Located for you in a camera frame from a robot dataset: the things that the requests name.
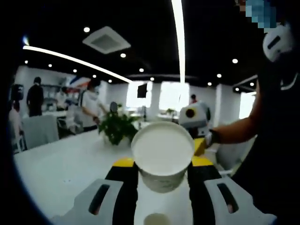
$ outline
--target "ceiling air conditioner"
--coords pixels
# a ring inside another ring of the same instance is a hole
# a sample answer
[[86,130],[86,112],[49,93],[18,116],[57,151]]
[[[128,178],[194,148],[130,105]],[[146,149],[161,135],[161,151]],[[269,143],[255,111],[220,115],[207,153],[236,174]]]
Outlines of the ceiling air conditioner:
[[131,47],[120,34],[110,27],[103,27],[93,32],[82,42],[103,54],[109,54]]

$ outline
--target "green plant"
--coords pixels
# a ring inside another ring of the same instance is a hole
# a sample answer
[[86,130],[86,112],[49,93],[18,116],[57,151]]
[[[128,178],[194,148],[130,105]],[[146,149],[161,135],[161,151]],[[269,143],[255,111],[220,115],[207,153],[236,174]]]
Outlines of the green plant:
[[172,113],[174,113],[174,112],[175,112],[174,109],[167,109],[167,110],[166,110],[166,113],[168,113],[168,114],[172,114]]
[[109,112],[98,125],[98,132],[103,131],[112,145],[118,145],[124,137],[127,137],[131,142],[138,131],[132,124],[137,119],[125,114],[119,115],[117,112]]

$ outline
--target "white table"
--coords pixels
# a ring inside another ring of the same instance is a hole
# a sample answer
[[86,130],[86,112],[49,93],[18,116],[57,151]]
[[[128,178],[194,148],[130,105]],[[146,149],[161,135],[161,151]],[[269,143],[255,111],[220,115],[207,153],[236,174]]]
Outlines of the white table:
[[142,117],[143,115],[140,113],[132,113],[130,114],[131,117]]
[[[66,117],[67,116],[67,111],[46,111],[46,112],[42,112],[42,115],[43,116],[46,116],[46,115],[52,115],[52,116],[54,116],[54,117]],[[25,115],[23,115],[23,119],[24,118],[27,118],[28,117],[28,115],[27,114],[25,114]]]
[[158,114],[157,117],[161,118],[161,119],[167,119],[167,120],[171,120],[171,119],[174,119],[174,120],[178,120],[179,119],[179,116],[172,116],[171,115],[163,115],[163,114]]
[[[122,157],[132,157],[129,146],[105,145],[97,131],[14,155],[25,187],[48,218],[67,213],[74,198],[94,180],[105,178],[113,163]],[[139,177],[135,224],[142,225],[149,214],[163,213],[172,225],[191,225],[188,192],[186,179],[173,192],[158,194],[150,191]]]

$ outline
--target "wristwatch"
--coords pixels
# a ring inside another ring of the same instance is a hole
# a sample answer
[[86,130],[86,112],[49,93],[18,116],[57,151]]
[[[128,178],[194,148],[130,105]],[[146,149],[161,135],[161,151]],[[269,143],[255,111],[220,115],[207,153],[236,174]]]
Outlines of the wristwatch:
[[214,143],[220,143],[220,135],[214,130],[210,130],[204,139],[205,139],[207,148],[212,146]]

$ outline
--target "ceiling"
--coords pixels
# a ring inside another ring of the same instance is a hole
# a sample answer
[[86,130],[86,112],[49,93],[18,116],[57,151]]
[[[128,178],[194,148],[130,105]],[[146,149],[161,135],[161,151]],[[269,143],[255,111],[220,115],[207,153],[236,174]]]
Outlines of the ceiling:
[[[183,0],[186,81],[206,87],[234,85],[257,73],[264,64],[264,33],[239,12],[234,0]],[[83,44],[98,29],[109,26],[131,47],[102,54]],[[179,81],[179,56],[174,15],[170,0],[84,1],[84,4],[43,4],[26,23],[24,36],[30,46],[62,53],[131,80]],[[45,53],[23,50],[20,64],[123,81],[90,67]]]

